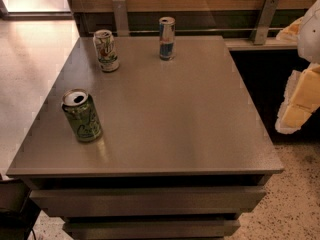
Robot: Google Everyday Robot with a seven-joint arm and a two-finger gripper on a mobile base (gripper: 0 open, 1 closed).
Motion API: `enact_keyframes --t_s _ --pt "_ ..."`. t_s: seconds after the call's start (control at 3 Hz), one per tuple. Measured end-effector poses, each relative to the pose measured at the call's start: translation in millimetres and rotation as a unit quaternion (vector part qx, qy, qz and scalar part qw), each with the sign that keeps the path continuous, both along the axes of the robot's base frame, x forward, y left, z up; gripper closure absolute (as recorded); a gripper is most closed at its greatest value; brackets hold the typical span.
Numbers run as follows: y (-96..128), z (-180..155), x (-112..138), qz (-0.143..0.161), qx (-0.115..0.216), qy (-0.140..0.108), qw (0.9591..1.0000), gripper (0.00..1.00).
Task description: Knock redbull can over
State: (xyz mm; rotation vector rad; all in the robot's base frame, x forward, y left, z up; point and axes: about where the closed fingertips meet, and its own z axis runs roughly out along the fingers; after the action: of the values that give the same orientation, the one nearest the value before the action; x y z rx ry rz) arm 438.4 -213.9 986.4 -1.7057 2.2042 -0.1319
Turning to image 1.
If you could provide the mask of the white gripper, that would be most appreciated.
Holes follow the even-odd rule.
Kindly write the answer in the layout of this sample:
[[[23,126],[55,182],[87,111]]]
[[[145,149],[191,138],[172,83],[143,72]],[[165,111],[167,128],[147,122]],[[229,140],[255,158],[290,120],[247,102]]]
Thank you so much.
[[[278,41],[296,43],[298,54],[311,64],[302,72],[293,70],[286,83],[275,129],[292,134],[301,129],[320,107],[320,0],[305,15],[280,30]]]

